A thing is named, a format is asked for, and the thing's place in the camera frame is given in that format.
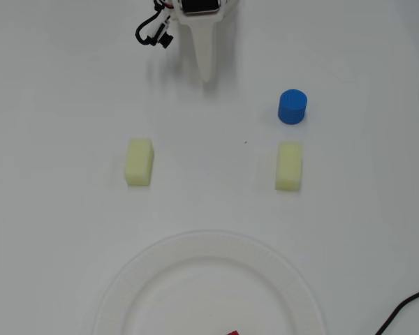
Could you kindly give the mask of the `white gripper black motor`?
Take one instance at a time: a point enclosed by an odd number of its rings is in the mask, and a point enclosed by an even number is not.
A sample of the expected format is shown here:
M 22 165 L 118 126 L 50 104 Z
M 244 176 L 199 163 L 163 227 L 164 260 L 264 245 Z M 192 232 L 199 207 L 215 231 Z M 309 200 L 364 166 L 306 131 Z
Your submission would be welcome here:
M 236 0 L 174 1 L 177 20 L 191 31 L 200 79 L 209 82 L 216 59 L 216 23 L 238 4 Z

